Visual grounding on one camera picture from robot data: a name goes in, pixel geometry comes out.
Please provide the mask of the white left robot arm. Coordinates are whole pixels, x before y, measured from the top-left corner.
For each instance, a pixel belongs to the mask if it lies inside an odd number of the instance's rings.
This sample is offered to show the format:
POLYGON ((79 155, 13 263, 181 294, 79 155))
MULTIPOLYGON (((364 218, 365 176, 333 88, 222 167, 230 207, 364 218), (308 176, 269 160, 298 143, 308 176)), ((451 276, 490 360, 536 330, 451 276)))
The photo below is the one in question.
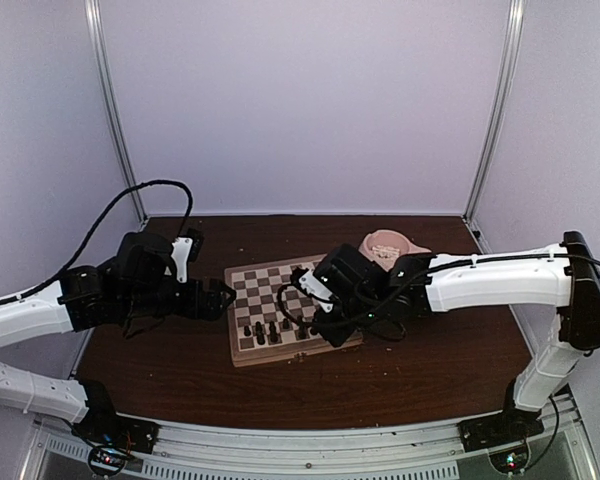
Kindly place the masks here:
MULTIPOLYGON (((102 325, 118 325, 131 337, 136 318, 219 319, 236 293, 221 280, 189 277, 202 242, 196 230, 173 241, 128 233, 103 264, 65 269, 40 287, 0 298, 0 348, 102 325)), ((86 427, 103 444, 124 433, 106 388, 96 381, 55 379, 0 362, 0 405, 86 427)))

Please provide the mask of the dark bishop chess piece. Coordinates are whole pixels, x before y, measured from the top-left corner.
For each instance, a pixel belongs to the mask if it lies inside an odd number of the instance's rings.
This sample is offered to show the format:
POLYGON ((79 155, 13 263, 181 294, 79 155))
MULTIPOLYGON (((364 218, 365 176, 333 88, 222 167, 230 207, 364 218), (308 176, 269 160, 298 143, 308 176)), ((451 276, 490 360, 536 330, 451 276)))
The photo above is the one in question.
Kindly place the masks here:
POLYGON ((278 332, 275 327, 271 327, 269 331, 269 340, 271 344, 277 344, 279 341, 278 332))

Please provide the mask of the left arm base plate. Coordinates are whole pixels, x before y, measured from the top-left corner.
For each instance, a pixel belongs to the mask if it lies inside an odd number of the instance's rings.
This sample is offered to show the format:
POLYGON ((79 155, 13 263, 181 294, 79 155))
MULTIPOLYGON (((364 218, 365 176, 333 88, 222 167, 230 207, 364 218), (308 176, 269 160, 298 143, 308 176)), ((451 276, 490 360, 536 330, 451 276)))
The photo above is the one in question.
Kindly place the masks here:
POLYGON ((115 412, 89 411, 71 425, 75 435, 94 443, 111 445, 125 452, 151 454, 159 425, 148 420, 118 415, 115 412))

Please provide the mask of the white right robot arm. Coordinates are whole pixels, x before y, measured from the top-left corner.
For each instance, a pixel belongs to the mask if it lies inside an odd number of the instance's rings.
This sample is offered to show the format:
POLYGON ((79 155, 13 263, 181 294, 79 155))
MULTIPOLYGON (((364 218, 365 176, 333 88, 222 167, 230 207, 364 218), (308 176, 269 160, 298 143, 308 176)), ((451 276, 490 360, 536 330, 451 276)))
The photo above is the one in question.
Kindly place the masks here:
POLYGON ((499 440, 515 440, 585 355, 600 348, 600 261, 583 235, 504 254, 466 256, 423 252, 384 269, 344 244, 299 276, 299 289, 318 301, 315 320, 341 345, 354 328, 452 310, 539 304, 554 308, 549 337, 513 381, 509 406, 493 419, 499 440))

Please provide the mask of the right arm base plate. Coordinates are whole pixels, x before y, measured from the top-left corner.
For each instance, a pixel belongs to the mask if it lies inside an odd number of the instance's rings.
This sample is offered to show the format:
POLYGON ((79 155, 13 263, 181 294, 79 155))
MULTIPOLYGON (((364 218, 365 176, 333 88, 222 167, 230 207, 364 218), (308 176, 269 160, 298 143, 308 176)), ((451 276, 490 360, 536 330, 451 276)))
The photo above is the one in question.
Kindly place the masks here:
POLYGON ((544 432, 537 413, 511 411, 464 420, 458 424, 465 452, 520 442, 544 432))

